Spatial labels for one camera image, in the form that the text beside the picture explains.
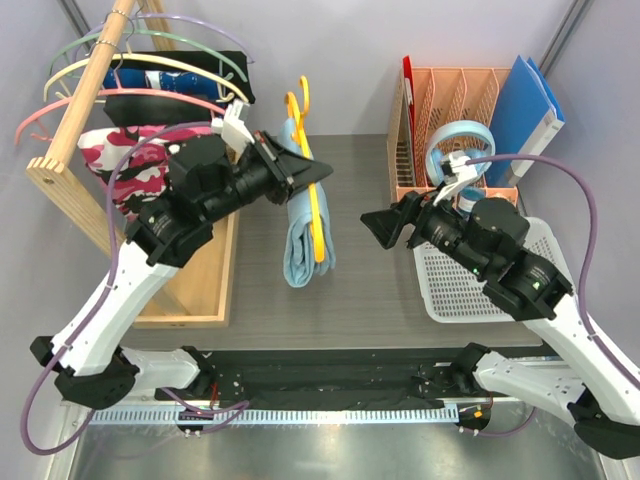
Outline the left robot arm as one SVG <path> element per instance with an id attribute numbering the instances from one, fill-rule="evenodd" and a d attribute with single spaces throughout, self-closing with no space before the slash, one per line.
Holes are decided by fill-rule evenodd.
<path id="1" fill-rule="evenodd" d="M 254 133 L 237 163 L 218 134 L 178 144 L 167 188 L 127 227 L 95 301 L 58 334 L 31 344 L 38 362 L 55 372 L 62 398 L 103 410 L 138 391 L 208 395 L 215 371 L 197 349 L 143 352 L 122 347 L 121 339 L 156 292 L 212 240 L 216 222 L 261 197 L 282 205 L 332 172 L 264 132 Z"/>

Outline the light blue trousers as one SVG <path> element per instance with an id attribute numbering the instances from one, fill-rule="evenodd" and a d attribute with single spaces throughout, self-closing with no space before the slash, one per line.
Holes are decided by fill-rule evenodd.
<path id="1" fill-rule="evenodd" d="M 329 206 L 320 182 L 316 183 L 316 191 L 325 241 L 325 258 L 322 262 L 317 262 L 314 256 L 312 209 L 308 190 L 304 189 L 287 203 L 289 225 L 285 238 L 283 274 L 293 288 L 305 287 L 314 275 L 322 276 L 336 266 Z"/>

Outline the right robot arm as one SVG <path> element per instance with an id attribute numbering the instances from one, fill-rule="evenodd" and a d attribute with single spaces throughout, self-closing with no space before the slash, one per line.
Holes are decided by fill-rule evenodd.
<path id="1" fill-rule="evenodd" d="M 396 244 L 405 226 L 413 226 L 408 247 L 429 243 L 470 272 L 494 306 L 543 339 L 577 375 L 555 377 L 470 343 L 452 363 L 451 383 L 458 393 L 516 397 L 562 420 L 606 457 L 638 456 L 638 368 L 580 313 L 567 277 L 525 247 L 530 223 L 509 201 L 482 199 L 463 217 L 451 201 L 410 192 L 360 220 L 384 249 Z"/>

